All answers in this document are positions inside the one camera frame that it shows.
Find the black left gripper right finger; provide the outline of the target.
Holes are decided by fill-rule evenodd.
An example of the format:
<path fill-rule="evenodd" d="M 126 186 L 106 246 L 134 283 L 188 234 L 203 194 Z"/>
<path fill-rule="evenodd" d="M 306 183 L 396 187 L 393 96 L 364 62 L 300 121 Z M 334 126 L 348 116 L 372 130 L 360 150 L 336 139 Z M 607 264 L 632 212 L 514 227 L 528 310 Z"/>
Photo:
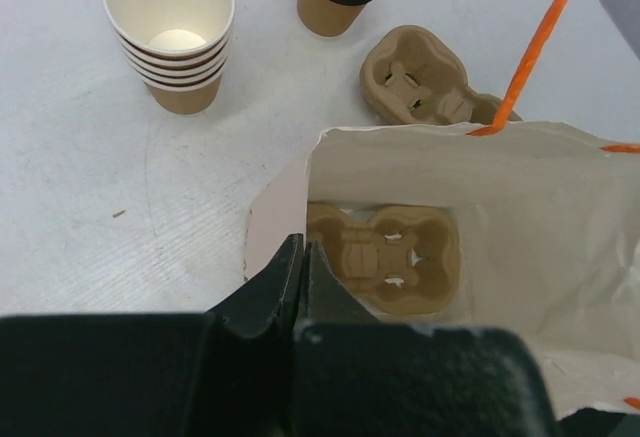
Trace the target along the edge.
<path fill-rule="evenodd" d="M 556 436 L 541 371 L 514 333 L 383 322 L 305 256 L 294 328 L 298 436 Z"/>

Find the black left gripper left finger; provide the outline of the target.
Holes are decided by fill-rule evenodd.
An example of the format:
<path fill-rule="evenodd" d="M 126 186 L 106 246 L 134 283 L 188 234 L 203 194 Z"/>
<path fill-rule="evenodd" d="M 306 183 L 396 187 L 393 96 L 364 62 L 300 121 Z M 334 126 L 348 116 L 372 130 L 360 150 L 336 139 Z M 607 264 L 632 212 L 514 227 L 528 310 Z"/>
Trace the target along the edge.
<path fill-rule="evenodd" d="M 201 313 L 1 321 L 5 436 L 257 436 L 288 404 L 304 241 Z"/>

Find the brown pulp cup carrier top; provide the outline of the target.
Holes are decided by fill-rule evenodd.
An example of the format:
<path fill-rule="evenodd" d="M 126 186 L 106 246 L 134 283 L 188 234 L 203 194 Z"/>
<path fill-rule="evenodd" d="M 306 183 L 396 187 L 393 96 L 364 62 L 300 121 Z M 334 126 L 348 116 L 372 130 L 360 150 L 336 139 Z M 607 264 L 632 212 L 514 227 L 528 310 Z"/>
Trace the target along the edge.
<path fill-rule="evenodd" d="M 342 284 L 382 312 L 439 312 L 458 292 L 459 234 L 442 209 L 389 205 L 359 220 L 334 205 L 310 203 L 306 235 L 322 244 Z"/>

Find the paper bag with orange handles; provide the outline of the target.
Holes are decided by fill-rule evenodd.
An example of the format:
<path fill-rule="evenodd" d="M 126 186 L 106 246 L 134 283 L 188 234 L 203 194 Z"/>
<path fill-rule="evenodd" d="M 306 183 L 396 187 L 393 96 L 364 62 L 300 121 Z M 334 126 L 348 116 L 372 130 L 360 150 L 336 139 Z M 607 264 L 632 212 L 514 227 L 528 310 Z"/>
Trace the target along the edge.
<path fill-rule="evenodd" d="M 441 311 L 391 315 L 501 327 L 532 349 L 557 414 L 639 411 L 639 148 L 511 111 L 569 0 L 554 0 L 489 125 L 338 127 L 253 201 L 244 272 L 255 276 L 307 207 L 359 220 L 383 206 L 446 211 L 458 292 Z"/>

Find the brown paper cup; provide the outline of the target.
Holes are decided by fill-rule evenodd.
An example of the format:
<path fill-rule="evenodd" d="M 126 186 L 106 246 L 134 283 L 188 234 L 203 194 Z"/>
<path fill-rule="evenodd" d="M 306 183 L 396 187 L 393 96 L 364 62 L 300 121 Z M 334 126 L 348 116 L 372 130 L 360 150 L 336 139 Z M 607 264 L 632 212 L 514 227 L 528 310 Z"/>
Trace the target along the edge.
<path fill-rule="evenodd" d="M 331 0 L 297 0 L 302 24 L 316 35 L 337 37 L 346 32 L 365 5 L 347 6 Z"/>

